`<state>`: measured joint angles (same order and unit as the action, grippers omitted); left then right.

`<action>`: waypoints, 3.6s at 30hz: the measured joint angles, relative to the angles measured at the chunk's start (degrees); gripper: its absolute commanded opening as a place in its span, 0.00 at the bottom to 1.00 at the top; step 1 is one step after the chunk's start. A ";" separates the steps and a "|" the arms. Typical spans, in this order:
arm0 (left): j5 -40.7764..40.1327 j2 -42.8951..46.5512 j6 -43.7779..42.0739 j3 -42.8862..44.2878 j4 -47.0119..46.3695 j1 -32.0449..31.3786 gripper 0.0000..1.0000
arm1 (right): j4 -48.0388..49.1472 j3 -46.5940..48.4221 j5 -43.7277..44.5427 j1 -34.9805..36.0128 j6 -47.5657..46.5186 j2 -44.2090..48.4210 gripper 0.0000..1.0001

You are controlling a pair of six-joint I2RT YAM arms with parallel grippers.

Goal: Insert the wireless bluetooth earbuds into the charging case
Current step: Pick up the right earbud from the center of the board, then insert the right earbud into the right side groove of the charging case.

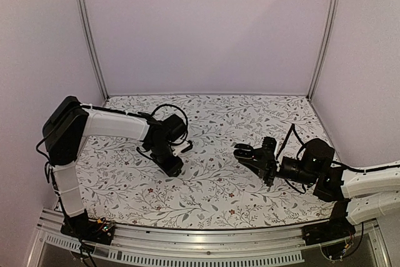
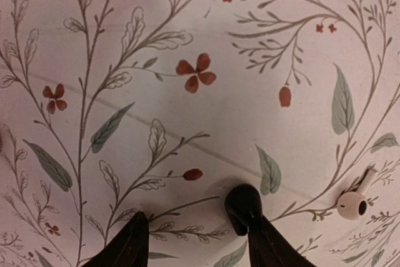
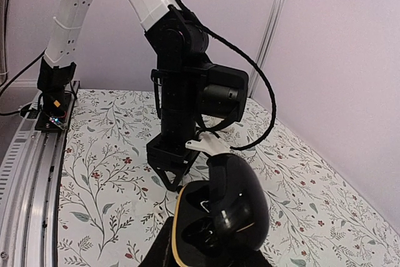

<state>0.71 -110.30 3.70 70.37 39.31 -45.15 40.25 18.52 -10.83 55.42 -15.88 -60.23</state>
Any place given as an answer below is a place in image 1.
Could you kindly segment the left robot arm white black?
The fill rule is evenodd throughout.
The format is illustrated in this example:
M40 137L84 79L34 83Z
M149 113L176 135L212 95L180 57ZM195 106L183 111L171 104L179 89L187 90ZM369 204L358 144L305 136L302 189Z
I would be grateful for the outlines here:
M46 150L49 177L54 180L55 193L69 219L69 229L79 238L93 233L92 223L82 214L85 207L79 192L76 163L90 136L127 138L139 141L140 151L148 153L160 169L176 177L183 166L180 154L192 149L188 137L188 118L172 114L157 120L154 113L129 113L81 103L68 96L43 126L43 138L38 143Z

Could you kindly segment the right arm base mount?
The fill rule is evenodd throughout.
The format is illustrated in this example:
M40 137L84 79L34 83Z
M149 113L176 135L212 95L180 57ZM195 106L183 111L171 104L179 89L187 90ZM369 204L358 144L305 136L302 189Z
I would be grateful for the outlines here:
M327 221L303 226L301 232L305 244L309 246L354 235L355 227L346 219L349 202L336 202Z

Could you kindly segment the black earbud charging case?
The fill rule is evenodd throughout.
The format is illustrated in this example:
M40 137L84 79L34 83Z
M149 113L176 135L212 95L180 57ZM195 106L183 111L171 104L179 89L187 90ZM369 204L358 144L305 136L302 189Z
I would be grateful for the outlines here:
M253 160L254 148L252 146L243 147L241 144L238 144L234 147L233 155L237 160Z

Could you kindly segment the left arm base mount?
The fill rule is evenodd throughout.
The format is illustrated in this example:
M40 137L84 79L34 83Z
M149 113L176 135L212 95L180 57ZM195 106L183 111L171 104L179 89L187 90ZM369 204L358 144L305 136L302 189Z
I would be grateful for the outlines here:
M75 217L65 217L61 233L83 241L110 245L115 232L115 224L104 218L90 219L86 213Z

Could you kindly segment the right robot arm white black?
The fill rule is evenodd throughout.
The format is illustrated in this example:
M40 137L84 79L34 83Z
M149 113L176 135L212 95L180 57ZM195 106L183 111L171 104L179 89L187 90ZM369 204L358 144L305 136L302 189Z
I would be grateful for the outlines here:
M283 148L266 137L260 148L236 144L233 155L267 186L276 178L313 190L321 201L334 203L331 220L323 226L328 239L337 239L348 223L399 212L399 163L354 168L334 160L334 148L315 138L301 146L300 158L282 155Z

